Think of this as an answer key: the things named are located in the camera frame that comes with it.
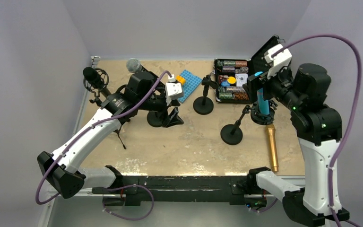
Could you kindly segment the blue handheld microphone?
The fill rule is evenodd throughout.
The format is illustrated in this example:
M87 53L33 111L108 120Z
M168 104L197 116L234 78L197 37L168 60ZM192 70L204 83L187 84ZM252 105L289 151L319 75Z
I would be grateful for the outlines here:
M257 90L257 113L266 116L270 114L269 102L264 99L263 87Z

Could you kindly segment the black round-base mic stand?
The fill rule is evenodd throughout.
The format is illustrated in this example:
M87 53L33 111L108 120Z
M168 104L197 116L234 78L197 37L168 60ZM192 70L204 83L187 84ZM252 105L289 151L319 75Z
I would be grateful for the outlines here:
M193 103L194 111L200 115L207 115L214 109L213 101L208 97L208 92L210 87L214 90L217 90L219 84L211 79L212 75L214 74L210 73L202 79L201 85L204 86L203 94L202 96L196 98Z

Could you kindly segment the gold handheld microphone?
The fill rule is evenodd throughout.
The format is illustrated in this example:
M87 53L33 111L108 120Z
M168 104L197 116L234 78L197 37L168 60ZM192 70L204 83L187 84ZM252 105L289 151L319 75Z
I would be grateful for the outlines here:
M267 142L269 146L269 158L271 170L275 173L279 172L279 163L277 156L277 146L276 146L276 129L273 124L265 126L265 132L267 135Z

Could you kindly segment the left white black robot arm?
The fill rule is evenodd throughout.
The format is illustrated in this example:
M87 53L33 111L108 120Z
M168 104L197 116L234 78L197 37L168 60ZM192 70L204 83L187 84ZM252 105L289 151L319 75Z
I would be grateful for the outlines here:
M184 92L172 74L164 84L152 72L137 72L123 89L124 92L112 93L103 102L99 101L100 107L91 120L64 145L52 153L43 151L37 157L43 180L63 198L71 198L85 188L103 187L109 193L121 190L122 175L114 167L82 169L80 165L109 134L120 131L139 110L158 113L165 128L183 124L178 116L178 98Z

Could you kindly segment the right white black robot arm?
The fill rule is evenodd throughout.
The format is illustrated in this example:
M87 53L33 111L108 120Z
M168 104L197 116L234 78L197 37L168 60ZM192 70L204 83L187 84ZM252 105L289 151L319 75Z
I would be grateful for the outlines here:
M326 92L331 78L320 65L304 63L295 74L283 67L276 75L251 75L244 85L257 109L257 91L265 99L276 99L290 111L305 166L305 186L293 185L275 175L267 167L251 169L247 175L247 192L265 190L282 202L285 214L307 227L319 227L326 220L346 221L349 212L339 201L331 164L333 155L342 145L342 119L337 110L327 106Z

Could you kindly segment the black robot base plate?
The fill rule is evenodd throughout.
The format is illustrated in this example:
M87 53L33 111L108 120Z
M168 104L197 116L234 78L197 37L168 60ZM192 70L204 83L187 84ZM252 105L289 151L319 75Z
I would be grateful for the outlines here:
M230 205L266 204L269 192L253 186L247 175L153 176L121 175L108 189L95 187L93 194L102 194L104 204L113 206L110 195L118 195L126 206L142 202L226 202Z

